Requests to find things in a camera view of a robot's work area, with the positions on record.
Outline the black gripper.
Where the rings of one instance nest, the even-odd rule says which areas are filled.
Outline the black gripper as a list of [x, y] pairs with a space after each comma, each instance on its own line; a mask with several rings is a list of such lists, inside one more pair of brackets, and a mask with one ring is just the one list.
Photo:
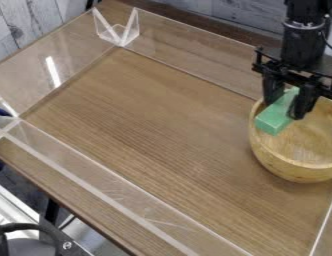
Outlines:
[[280, 48], [257, 47], [253, 70], [262, 75], [264, 102], [272, 105], [285, 92], [285, 84], [300, 88], [288, 115], [301, 120], [320, 96], [332, 99], [332, 57], [325, 55], [329, 25], [284, 22]]

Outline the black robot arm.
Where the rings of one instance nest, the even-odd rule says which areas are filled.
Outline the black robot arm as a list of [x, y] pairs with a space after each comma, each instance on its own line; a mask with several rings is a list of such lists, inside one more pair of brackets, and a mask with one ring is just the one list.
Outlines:
[[281, 47], [257, 47], [252, 69], [262, 74], [266, 105], [284, 96], [286, 84], [300, 89], [286, 110], [300, 120], [320, 97], [332, 99], [332, 56], [325, 54], [332, 49], [332, 0], [285, 0], [285, 5]]

